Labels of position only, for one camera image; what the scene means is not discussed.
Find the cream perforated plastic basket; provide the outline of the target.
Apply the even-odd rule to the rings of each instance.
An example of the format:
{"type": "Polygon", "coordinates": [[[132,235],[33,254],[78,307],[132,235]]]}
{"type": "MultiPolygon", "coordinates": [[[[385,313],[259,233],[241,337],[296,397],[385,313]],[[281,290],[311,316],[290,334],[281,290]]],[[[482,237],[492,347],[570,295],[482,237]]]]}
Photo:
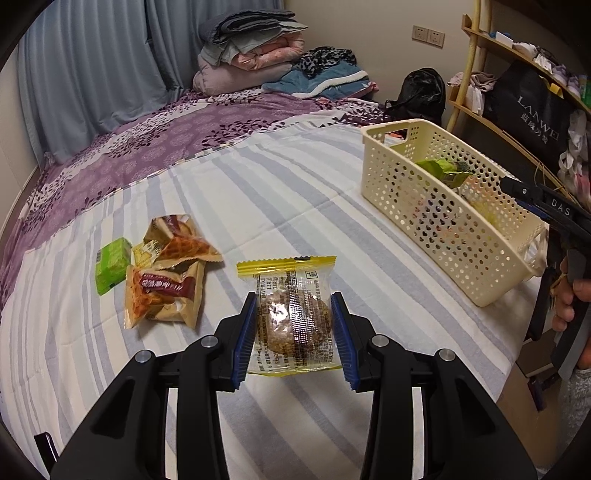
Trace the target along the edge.
{"type": "Polygon", "coordinates": [[[421,119],[363,127],[362,194],[480,307],[546,267],[547,225],[500,189],[507,171],[421,119]],[[456,189],[416,165],[463,161],[475,174],[456,189]]]}

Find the green snack pack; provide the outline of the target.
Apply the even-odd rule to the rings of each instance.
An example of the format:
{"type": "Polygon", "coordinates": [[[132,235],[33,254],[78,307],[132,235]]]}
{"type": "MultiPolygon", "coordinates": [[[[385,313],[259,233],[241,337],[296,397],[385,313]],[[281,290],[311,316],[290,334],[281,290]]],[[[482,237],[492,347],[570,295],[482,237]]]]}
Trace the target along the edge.
{"type": "Polygon", "coordinates": [[[424,159],[418,161],[416,165],[429,172],[451,189],[461,187],[466,180],[475,174],[470,168],[470,165],[463,161],[424,159]]]}
{"type": "Polygon", "coordinates": [[[99,296],[104,295],[126,277],[131,264],[131,245],[120,237],[102,247],[96,255],[95,285],[99,296]]]}

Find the brown red label snack pack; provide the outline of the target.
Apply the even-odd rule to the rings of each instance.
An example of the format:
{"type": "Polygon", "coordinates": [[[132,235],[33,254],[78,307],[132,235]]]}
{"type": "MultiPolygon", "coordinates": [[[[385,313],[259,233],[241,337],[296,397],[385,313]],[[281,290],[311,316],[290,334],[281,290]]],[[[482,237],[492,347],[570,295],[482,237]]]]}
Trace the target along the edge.
{"type": "Polygon", "coordinates": [[[197,327],[204,293],[205,263],[187,260],[171,269],[128,266],[125,279],[124,327],[143,320],[181,322],[197,327]]]}

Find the yellow oat cookie pack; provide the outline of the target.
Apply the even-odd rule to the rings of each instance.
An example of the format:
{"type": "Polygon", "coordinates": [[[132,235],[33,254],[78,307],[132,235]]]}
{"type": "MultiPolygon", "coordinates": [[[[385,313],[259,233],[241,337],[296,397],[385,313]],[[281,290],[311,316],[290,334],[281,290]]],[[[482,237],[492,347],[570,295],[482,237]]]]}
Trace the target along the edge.
{"type": "Polygon", "coordinates": [[[238,277],[256,293],[249,372],[283,377],[339,368],[331,307],[335,256],[243,261],[238,277]]]}

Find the brown bread snack pack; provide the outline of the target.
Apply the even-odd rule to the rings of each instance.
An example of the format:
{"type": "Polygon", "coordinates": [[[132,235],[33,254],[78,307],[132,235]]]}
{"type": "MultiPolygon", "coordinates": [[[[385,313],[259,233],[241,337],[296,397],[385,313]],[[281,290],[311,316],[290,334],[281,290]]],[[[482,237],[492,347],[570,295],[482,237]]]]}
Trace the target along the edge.
{"type": "Polygon", "coordinates": [[[171,269],[183,262],[221,262],[222,256],[187,214],[166,215],[151,220],[141,243],[156,240],[160,254],[151,268],[171,269]]]}

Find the black LANWEI shopping bag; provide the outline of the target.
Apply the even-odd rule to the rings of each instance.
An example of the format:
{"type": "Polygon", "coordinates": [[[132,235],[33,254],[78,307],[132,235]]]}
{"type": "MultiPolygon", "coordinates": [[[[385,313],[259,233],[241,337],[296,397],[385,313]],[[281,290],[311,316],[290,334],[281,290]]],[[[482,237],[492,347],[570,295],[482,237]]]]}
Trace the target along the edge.
{"type": "Polygon", "coordinates": [[[485,95],[483,116],[505,131],[552,173],[568,150],[575,104],[551,90],[552,83],[530,65],[516,61],[485,95]]]}

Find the pink clothes on shelf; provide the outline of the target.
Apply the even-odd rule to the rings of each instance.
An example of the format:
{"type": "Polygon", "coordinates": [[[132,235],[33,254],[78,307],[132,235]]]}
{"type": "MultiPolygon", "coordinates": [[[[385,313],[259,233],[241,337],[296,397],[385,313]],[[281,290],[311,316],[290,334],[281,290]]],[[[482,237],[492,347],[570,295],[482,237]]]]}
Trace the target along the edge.
{"type": "MultiPolygon", "coordinates": [[[[451,89],[451,101],[457,100],[463,75],[463,72],[458,72],[447,83],[448,87],[451,89]]],[[[497,78],[493,74],[474,72],[471,75],[463,105],[473,113],[482,116],[485,111],[485,95],[494,88],[496,81],[497,78]]]]}

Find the black backpack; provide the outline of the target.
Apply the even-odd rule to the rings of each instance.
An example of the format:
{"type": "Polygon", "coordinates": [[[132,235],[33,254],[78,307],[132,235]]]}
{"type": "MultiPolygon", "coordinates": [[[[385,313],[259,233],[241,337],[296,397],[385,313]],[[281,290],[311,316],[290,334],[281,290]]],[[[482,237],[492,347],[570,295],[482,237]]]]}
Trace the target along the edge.
{"type": "Polygon", "coordinates": [[[398,99],[385,102],[385,115],[392,121],[423,119],[442,126],[446,108],[446,84],[433,68],[411,72],[404,80],[398,99]]]}

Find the teal blue blanket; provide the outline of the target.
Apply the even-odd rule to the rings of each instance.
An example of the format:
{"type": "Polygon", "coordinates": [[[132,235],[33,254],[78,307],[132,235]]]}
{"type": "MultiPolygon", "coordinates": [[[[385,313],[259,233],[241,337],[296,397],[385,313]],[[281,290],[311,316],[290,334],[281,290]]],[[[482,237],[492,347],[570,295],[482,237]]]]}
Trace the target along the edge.
{"type": "Polygon", "coordinates": [[[297,99],[311,99],[322,96],[331,100],[363,96],[372,90],[375,83],[369,74],[356,65],[345,61],[322,70],[314,78],[308,79],[301,70],[291,70],[276,82],[263,83],[265,92],[283,93],[297,99]]]}

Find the striped white blue sheet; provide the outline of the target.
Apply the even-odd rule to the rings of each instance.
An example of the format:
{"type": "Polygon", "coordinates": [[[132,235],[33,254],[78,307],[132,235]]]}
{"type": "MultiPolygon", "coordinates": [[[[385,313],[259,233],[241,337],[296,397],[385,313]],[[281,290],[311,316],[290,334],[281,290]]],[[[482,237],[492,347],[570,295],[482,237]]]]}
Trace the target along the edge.
{"type": "Polygon", "coordinates": [[[255,134],[124,189],[27,253],[1,320],[1,413],[24,454],[64,454],[113,387],[116,415],[153,394],[122,377],[221,351],[254,299],[252,340],[214,397],[235,479],[356,479],[376,391],[344,317],[381,341],[457,357],[498,397],[539,291],[543,224],[506,173],[436,127],[255,134]]]}

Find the leopard print cloth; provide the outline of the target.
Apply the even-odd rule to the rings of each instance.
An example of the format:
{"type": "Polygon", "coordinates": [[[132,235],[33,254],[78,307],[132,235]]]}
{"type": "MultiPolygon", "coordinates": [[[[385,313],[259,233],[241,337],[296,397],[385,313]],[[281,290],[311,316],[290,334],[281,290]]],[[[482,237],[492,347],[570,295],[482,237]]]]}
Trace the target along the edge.
{"type": "Polygon", "coordinates": [[[351,49],[320,46],[304,52],[294,62],[293,68],[303,73],[305,78],[314,79],[325,70],[341,62],[356,65],[356,55],[351,49]]]}

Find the purple floral bedspread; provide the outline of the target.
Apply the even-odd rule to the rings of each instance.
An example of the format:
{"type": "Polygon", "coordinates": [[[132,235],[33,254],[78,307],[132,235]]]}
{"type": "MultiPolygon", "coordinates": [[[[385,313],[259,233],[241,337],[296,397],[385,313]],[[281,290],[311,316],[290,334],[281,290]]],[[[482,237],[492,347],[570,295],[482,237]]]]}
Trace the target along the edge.
{"type": "Polygon", "coordinates": [[[385,118],[383,107],[367,99],[297,99],[260,89],[213,97],[187,93],[151,115],[98,137],[67,164],[46,167],[1,256],[1,298],[8,299],[13,290],[26,251],[39,247],[114,191],[201,152],[321,111],[332,111],[335,121],[352,126],[385,118]]]}

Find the folded quilt stack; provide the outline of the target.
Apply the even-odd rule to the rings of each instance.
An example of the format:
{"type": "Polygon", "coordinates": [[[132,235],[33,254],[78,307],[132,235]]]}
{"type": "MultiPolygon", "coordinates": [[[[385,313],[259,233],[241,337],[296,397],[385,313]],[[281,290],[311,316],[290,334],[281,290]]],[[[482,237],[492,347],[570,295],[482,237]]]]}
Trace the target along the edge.
{"type": "Polygon", "coordinates": [[[280,80],[304,54],[306,29],[290,10],[239,10],[201,23],[193,90],[215,96],[280,80]]]}

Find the blue grey curtain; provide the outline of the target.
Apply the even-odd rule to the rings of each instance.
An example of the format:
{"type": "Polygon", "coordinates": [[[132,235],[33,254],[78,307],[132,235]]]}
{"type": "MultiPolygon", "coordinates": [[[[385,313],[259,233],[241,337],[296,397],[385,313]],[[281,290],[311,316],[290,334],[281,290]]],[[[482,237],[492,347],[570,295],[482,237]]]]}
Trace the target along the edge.
{"type": "Polygon", "coordinates": [[[54,1],[18,46],[38,165],[64,164],[99,135],[175,101],[197,73],[201,23],[280,1],[54,1]]]}

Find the wall power socket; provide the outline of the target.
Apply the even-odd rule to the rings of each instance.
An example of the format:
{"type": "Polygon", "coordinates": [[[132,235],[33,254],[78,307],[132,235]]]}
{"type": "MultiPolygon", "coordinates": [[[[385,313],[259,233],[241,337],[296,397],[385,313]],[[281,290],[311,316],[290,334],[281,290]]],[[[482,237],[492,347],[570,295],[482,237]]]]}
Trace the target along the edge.
{"type": "Polygon", "coordinates": [[[438,48],[443,48],[445,44],[445,34],[443,32],[418,25],[413,26],[412,39],[438,48]]]}

